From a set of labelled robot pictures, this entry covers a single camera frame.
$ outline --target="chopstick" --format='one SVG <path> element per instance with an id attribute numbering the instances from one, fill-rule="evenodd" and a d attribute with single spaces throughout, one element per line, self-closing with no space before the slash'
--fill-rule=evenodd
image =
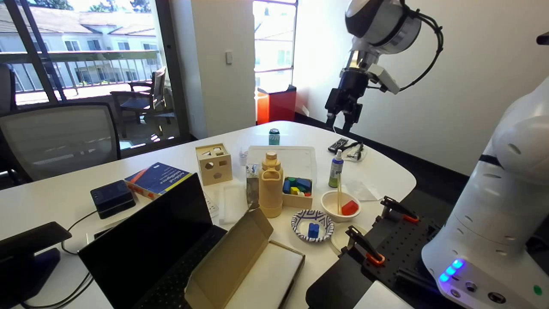
<path id="1" fill-rule="evenodd" d="M 341 173 L 338 174 L 338 214 L 341 215 Z"/>

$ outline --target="patio chair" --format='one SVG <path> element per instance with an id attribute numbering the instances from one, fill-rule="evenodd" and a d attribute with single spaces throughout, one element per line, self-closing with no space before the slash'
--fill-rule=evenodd
<path id="1" fill-rule="evenodd" d="M 16 110 L 15 73 L 4 63 L 0 63 L 0 85 L 2 85 L 3 90 L 2 95 L 0 95 L 0 113 Z"/>
<path id="2" fill-rule="evenodd" d="M 131 82 L 130 88 L 132 91 L 112 91 L 110 94 L 114 99 L 114 106 L 118 114 L 118 123 L 122 137 L 126 137 L 126 125 L 124 124 L 123 112 L 130 111 L 136 115 L 137 124 L 141 123 L 140 116 L 144 114 L 157 113 L 156 108 L 162 106 L 162 111 L 158 113 L 166 113 L 166 101 L 164 100 L 164 82 L 166 80 L 166 67 L 160 68 L 153 72 L 152 82 Z M 136 92 L 135 86 L 150 87 L 149 91 Z M 170 118 L 166 117 L 166 121 L 170 124 Z"/>
<path id="3" fill-rule="evenodd" d="M 48 105 L 0 115 L 2 153 L 28 182 L 120 159 L 106 103 Z"/>

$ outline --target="tree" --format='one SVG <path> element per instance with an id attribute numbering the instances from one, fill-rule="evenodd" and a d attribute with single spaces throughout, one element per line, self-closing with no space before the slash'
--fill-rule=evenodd
<path id="1" fill-rule="evenodd" d="M 115 12 L 118 11 L 118 5 L 116 5 L 116 0 L 107 0 L 107 3 L 103 1 L 99 4 L 94 4 L 89 7 L 88 11 L 90 12 Z"/>
<path id="2" fill-rule="evenodd" d="M 29 3 L 29 5 L 50 9 L 74 10 L 67 0 L 34 0 L 34 4 Z"/>
<path id="3" fill-rule="evenodd" d="M 133 11 L 137 13 L 150 13 L 149 0 L 132 0 Z"/>

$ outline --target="blue led light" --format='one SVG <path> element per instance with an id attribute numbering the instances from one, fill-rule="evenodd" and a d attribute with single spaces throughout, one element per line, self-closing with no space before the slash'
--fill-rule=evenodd
<path id="1" fill-rule="evenodd" d="M 446 269 L 446 274 L 448 275 L 453 275 L 455 273 L 456 273 L 456 270 L 451 266 Z"/>
<path id="2" fill-rule="evenodd" d="M 463 261 L 454 260 L 454 262 L 452 263 L 452 266 L 454 266 L 456 269 L 460 269 L 463 266 Z"/>
<path id="3" fill-rule="evenodd" d="M 439 279 L 442 282 L 446 282 L 446 281 L 450 280 L 450 277 L 448 277 L 446 274 L 442 274 L 442 275 L 440 275 Z"/>

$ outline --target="light switch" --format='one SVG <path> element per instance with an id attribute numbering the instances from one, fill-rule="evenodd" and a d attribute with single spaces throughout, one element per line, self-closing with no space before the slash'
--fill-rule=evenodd
<path id="1" fill-rule="evenodd" d="M 228 65 L 233 64 L 233 52 L 232 51 L 226 51 L 225 52 L 225 61 Z"/>

